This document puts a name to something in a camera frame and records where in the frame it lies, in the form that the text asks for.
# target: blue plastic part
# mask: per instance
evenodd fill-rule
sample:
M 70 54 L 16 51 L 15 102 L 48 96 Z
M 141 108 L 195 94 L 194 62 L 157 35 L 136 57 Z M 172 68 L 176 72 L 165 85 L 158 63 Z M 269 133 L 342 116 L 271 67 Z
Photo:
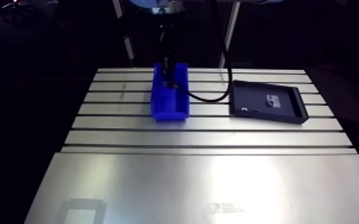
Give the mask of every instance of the blue plastic part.
M 155 64 L 150 98 L 151 116 L 155 120 L 185 120 L 189 117 L 189 96 L 183 90 L 164 86 L 161 71 L 161 64 Z M 187 64 L 177 64 L 174 81 L 188 90 Z

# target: black tray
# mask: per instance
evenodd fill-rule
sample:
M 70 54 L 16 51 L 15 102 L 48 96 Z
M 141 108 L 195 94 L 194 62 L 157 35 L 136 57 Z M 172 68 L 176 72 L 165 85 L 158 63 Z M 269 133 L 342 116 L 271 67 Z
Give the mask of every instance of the black tray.
M 239 80 L 233 82 L 230 113 L 297 124 L 309 118 L 297 88 Z

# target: aluminum table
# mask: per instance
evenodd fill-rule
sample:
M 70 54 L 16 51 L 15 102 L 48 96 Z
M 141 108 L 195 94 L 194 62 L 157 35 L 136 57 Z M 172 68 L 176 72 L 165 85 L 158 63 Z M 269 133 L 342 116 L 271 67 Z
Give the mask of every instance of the aluminum table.
M 25 224 L 359 223 L 359 154 L 304 71 L 234 70 L 298 87 L 302 125 L 230 117 L 227 100 L 156 123 L 151 77 L 99 69 Z M 214 98 L 226 78 L 190 69 L 190 89 Z
M 66 139 L 65 153 L 355 154 L 331 109 L 303 70 L 234 69 L 234 79 L 299 88 L 310 119 L 302 125 L 230 117 L 191 99 L 185 122 L 150 117 L 152 69 L 99 69 Z M 225 69 L 190 69 L 190 90 L 216 98 Z

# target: cable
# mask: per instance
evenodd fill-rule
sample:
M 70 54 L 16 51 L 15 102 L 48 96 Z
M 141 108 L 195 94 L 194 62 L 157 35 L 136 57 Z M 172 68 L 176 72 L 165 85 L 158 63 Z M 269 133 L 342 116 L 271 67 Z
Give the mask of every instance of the cable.
M 228 86 L 227 86 L 227 90 L 224 92 L 224 94 L 216 99 L 204 99 L 202 97 L 198 97 L 197 95 L 187 91 L 187 94 L 189 96 L 191 96 L 192 98 L 195 98 L 199 101 L 203 101 L 203 102 L 220 102 L 222 101 L 225 97 L 228 96 L 228 94 L 231 92 L 231 85 L 233 83 L 233 71 L 231 68 L 231 63 L 230 63 L 230 58 L 228 56 L 228 52 L 227 52 L 227 47 L 225 46 L 225 42 L 224 42 L 224 38 L 221 34 L 221 29 L 220 29 L 220 22 L 219 22 L 219 17 L 218 17 L 218 6 L 217 6 L 217 0 L 208 0 L 211 3 L 211 10 L 212 10 L 212 18 L 213 18 L 213 22 L 214 22 L 214 26 L 215 26 L 215 30 L 216 30 L 216 38 L 217 41 L 221 47 L 221 51 L 222 54 L 224 55 L 224 59 L 225 59 L 225 66 L 227 67 L 228 70 Z

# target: metal worktable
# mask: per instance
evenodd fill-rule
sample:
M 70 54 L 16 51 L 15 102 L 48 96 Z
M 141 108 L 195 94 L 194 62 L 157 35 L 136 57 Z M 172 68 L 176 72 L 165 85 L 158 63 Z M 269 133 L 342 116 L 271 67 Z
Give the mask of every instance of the metal worktable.
M 191 99 L 186 122 L 150 117 L 152 69 L 99 69 L 62 152 L 164 154 L 354 154 L 347 135 L 303 70 L 234 69 L 234 79 L 298 87 L 310 119 L 302 125 L 230 117 L 228 99 Z M 190 90 L 216 98 L 226 69 L 190 69 Z
M 190 69 L 214 98 L 220 69 Z M 302 70 L 234 70 L 297 86 L 302 125 L 230 117 L 192 101 L 186 122 L 150 117 L 151 69 L 99 69 L 25 224 L 356 224 L 359 154 Z

